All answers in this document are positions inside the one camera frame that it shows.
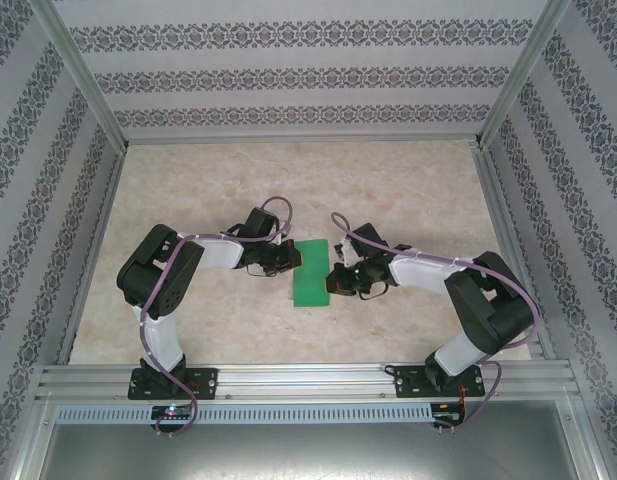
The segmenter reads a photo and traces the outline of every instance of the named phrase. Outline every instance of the aluminum frame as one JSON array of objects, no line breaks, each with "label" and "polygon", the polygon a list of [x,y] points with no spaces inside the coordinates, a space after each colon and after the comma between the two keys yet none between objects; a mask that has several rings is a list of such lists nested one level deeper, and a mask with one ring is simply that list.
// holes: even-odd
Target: aluminum frame
[{"label": "aluminum frame", "polygon": [[82,91],[116,153],[126,153],[128,140],[101,92],[95,76],[77,48],[52,0],[30,0],[30,7],[52,40],[75,83]]},{"label": "aluminum frame", "polygon": [[486,117],[484,126],[479,134],[482,147],[488,147],[497,134],[497,130],[499,130],[506,115],[508,115],[508,111],[517,98],[521,87],[526,82],[532,68],[537,63],[541,52],[569,5],[570,0],[548,0],[546,2],[546,6],[530,32],[530,37],[526,41],[521,54],[510,71],[510,75],[508,75],[501,92]]},{"label": "aluminum frame", "polygon": [[[554,401],[579,479],[608,477],[592,427],[567,360],[502,361],[501,383],[494,402]],[[456,401],[455,397],[400,399],[385,364],[213,365],[219,370],[215,400],[204,405],[421,404]],[[163,405],[164,401],[131,401],[127,397],[135,365],[48,365],[41,373],[31,417],[15,459],[11,479],[37,479],[61,406],[129,404]],[[486,389],[496,369],[482,368]],[[479,399],[467,399],[477,402]]]}]

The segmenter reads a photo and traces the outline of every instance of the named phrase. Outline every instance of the green block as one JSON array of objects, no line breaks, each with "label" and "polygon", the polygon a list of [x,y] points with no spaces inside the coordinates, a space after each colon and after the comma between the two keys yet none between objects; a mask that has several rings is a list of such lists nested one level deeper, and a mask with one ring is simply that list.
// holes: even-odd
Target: green block
[{"label": "green block", "polygon": [[295,307],[327,307],[330,294],[326,291],[326,277],[330,273],[328,240],[295,242],[301,252],[302,265],[294,269],[293,293]]}]

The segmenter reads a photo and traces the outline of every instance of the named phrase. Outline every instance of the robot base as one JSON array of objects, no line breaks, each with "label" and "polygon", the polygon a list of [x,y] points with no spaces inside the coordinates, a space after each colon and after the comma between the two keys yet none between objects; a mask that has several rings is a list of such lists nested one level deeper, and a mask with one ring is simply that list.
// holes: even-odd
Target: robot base
[{"label": "robot base", "polygon": [[483,397],[486,394],[481,369],[473,365],[458,375],[451,385],[437,391],[426,378],[424,365],[386,365],[385,372],[395,378],[397,398]]},{"label": "robot base", "polygon": [[[217,391],[216,368],[175,367],[171,374],[195,394],[197,400],[214,400]],[[129,400],[187,400],[190,397],[181,388],[141,360],[142,368],[135,368],[130,376]]]}]

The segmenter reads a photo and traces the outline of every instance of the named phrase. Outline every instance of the wall panel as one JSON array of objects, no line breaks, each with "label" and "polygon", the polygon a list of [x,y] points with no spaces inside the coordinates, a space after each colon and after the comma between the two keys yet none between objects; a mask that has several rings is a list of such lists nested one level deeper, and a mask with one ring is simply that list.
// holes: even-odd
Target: wall panel
[{"label": "wall panel", "polygon": [[481,129],[545,0],[56,2],[131,141]]},{"label": "wall panel", "polygon": [[0,1],[0,475],[72,319],[120,156],[26,2]]},{"label": "wall panel", "polygon": [[551,341],[617,478],[617,1],[569,6],[490,154]]}]

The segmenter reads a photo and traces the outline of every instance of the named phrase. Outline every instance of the marble-patterned surface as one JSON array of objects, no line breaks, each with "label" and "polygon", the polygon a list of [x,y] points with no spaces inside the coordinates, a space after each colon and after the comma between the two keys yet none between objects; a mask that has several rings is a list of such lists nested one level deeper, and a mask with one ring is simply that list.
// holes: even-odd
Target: marble-patterned surface
[{"label": "marble-patterned surface", "polygon": [[[117,272],[156,223],[216,233],[271,195],[294,205],[291,236],[338,243],[338,210],[389,244],[447,256],[497,250],[466,142],[132,146],[72,353],[73,364],[137,363],[138,325]],[[270,210],[284,218],[283,204]],[[335,260],[331,249],[331,261]],[[190,363],[423,361],[460,331],[450,300],[415,288],[380,298],[332,296],[293,308],[292,274],[199,272],[177,310]],[[506,358],[529,358],[525,347]]]}]

